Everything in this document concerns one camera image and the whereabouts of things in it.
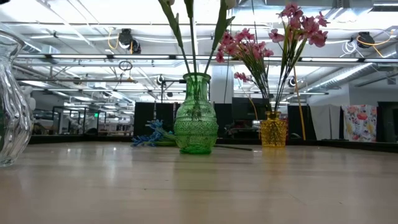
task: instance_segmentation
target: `bouquet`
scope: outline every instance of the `bouquet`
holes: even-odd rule
[[[268,64],[264,61],[264,58],[273,56],[274,52],[266,49],[265,42],[258,43],[256,36],[251,34],[249,29],[243,29],[235,36],[225,32],[216,56],[217,62],[220,63],[224,62],[226,54],[245,64],[251,74],[237,72],[234,77],[243,82],[254,83],[260,89],[262,97],[267,100],[266,110],[270,112],[277,111],[286,79],[299,60],[307,41],[310,45],[323,47],[328,33],[320,30],[320,26],[326,27],[328,24],[321,12],[316,17],[307,17],[296,3],[289,3],[278,15],[282,19],[284,35],[279,34],[278,29],[272,29],[269,33],[272,42],[278,44],[282,50],[282,63],[274,108],[270,103],[269,60]]]

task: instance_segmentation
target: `ceiling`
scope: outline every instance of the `ceiling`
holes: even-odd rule
[[[25,40],[32,44],[50,45],[57,49],[60,54],[129,54],[129,52],[120,47],[112,49],[116,45],[115,38],[122,28],[132,29],[132,35],[136,38],[142,52],[145,55],[180,55],[181,51],[174,42],[174,37],[170,27],[167,24],[159,3],[156,0],[50,0],[47,1],[48,7],[43,6],[36,0],[12,0],[10,3],[0,7],[0,21],[15,34],[20,34]],[[195,35],[197,42],[197,55],[209,55],[213,43],[211,36],[215,29],[215,23],[218,17],[219,1],[201,0],[195,4]],[[229,11],[229,15],[235,15],[236,19],[231,25],[232,33],[241,31],[245,27],[256,28],[259,40],[267,42],[267,47],[275,52],[275,56],[280,56],[281,51],[277,44],[270,42],[268,33],[271,29],[281,29],[282,24],[276,15],[280,7],[266,7],[256,5],[255,15],[248,8],[237,7],[237,10]],[[188,55],[192,54],[192,45],[190,40],[189,20],[185,12],[183,1],[176,1],[173,5],[174,13],[180,14],[180,23],[185,51]],[[318,10],[327,14],[331,7],[305,7],[307,15],[316,16]],[[391,30],[397,25],[395,20],[390,18],[398,17],[398,12],[374,12],[366,11],[358,15],[350,12],[344,13],[337,19],[331,20],[331,23],[324,30],[328,31],[328,40],[326,46],[322,49],[314,45],[306,46],[303,51],[303,57],[376,57],[376,51],[373,48],[356,49],[352,54],[344,52],[346,42],[352,37],[356,37],[358,32],[368,31],[374,37],[376,42],[383,42],[390,38],[390,35],[397,35],[398,31]],[[388,45],[394,44],[396,39],[385,45],[379,46],[382,50]],[[102,84],[97,84],[102,88],[109,90],[158,90],[160,86],[156,85],[156,78],[162,74],[165,79],[179,80],[186,73],[185,65],[181,60],[130,60],[133,69],[130,72],[123,72],[118,66],[59,66],[54,65],[51,73],[48,65],[32,65],[31,59],[20,59],[17,63],[27,68],[31,68],[43,76],[49,77],[51,74],[58,73],[56,78],[68,79],[81,77],[84,79],[102,80]],[[64,60],[66,63],[76,62],[73,60]],[[91,60],[91,62],[103,63],[103,60]],[[220,66],[212,63],[210,67]],[[249,73],[244,65],[234,63],[230,65],[233,72]],[[319,63],[308,63],[299,65],[297,69],[297,79],[300,86],[310,85],[313,82],[327,76],[338,70],[340,65],[322,65]],[[276,90],[279,79],[279,67],[270,66],[270,88]],[[31,74],[19,72],[17,77],[34,78]],[[138,83],[117,83],[110,80],[126,80],[132,77]],[[52,82],[49,83],[55,87],[63,88],[92,88],[95,83],[83,82],[75,85],[71,82]],[[174,83],[169,90],[184,90],[185,85]],[[240,83],[234,81],[235,90],[255,91],[256,88],[251,83]],[[80,93],[64,92],[67,95],[77,95]],[[93,97],[104,101],[97,96],[99,93],[85,94],[87,97]],[[154,101],[159,100],[160,93],[122,93],[131,101]],[[174,94],[173,97],[166,97],[169,102],[183,100],[184,93]]]

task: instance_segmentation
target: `clear glass vase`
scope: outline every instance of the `clear glass vase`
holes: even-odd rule
[[[12,63],[24,44],[0,30],[0,166],[12,165],[32,134],[32,112],[11,73]]]
[[[285,147],[286,121],[279,119],[280,112],[266,112],[267,120],[261,121],[261,142],[263,147]]]
[[[177,145],[182,154],[210,154],[217,139],[216,112],[207,100],[210,76],[204,73],[184,75],[187,94],[178,109],[174,124]]]

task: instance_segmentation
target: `glass vase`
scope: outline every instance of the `glass vase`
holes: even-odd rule
[[[18,37],[0,30],[0,166],[12,165],[32,134],[33,115],[11,73],[24,46]]]
[[[217,139],[216,112],[207,100],[210,76],[188,73],[185,101],[177,111],[174,131],[182,154],[210,154]]]
[[[280,112],[266,112],[267,120],[261,122],[261,142],[263,147],[285,147],[286,121],[279,119]]]

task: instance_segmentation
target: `yellow pole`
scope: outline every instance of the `yellow pole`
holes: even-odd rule
[[[298,99],[298,108],[300,110],[301,128],[303,130],[303,139],[305,141],[307,138],[305,137],[305,126],[304,126],[303,110],[301,109],[300,94],[299,94],[299,84],[297,83],[296,66],[293,67],[293,71],[294,71],[294,80],[296,82],[295,89],[296,89],[297,99]]]

